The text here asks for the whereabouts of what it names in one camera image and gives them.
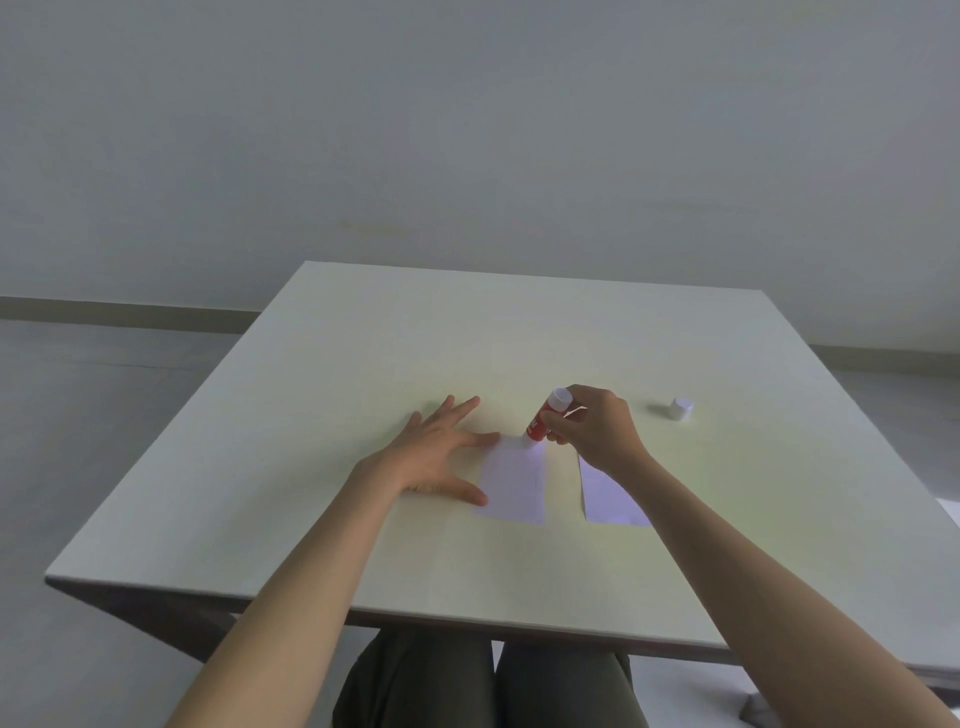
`sheet of paper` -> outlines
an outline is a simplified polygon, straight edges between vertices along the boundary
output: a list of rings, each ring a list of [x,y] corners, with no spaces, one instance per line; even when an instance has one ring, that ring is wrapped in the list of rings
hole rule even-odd
[[[543,443],[502,437],[480,464],[481,490],[490,502],[477,513],[502,521],[543,523]]]
[[[640,506],[608,475],[580,458],[580,482],[584,488],[584,513],[594,523],[650,525]]]

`glue stick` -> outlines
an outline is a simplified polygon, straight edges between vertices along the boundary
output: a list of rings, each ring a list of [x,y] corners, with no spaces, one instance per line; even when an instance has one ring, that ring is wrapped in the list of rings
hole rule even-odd
[[[540,419],[540,412],[552,411],[563,414],[572,403],[573,395],[570,394],[569,390],[565,387],[557,387],[550,393],[550,396],[546,398],[546,402],[543,403],[543,407],[537,412],[533,422],[527,425],[526,436],[535,443],[538,443],[546,437],[546,433],[550,431],[550,428]]]

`white table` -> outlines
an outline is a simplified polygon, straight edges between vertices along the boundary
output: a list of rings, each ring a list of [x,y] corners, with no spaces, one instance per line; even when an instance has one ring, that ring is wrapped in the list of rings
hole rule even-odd
[[[203,659],[411,410],[479,394],[465,424],[519,434],[570,382],[908,665],[960,671],[960,531],[758,291],[305,263],[47,580]],[[586,522],[572,449],[546,469],[543,526],[403,497],[349,621],[733,661],[653,529]]]

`dark pants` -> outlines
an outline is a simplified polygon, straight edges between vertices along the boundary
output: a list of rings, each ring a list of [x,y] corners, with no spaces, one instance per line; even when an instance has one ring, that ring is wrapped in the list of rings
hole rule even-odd
[[[626,655],[382,630],[347,677],[333,728],[646,728]]]

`person's right hand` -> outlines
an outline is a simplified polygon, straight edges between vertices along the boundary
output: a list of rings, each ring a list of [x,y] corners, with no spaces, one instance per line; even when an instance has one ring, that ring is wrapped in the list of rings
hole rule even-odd
[[[567,389],[573,395],[570,414],[540,413],[550,428],[548,439],[561,445],[569,443],[590,465],[614,479],[624,474],[624,468],[650,459],[636,434],[626,401],[609,389],[584,384],[572,384]]]

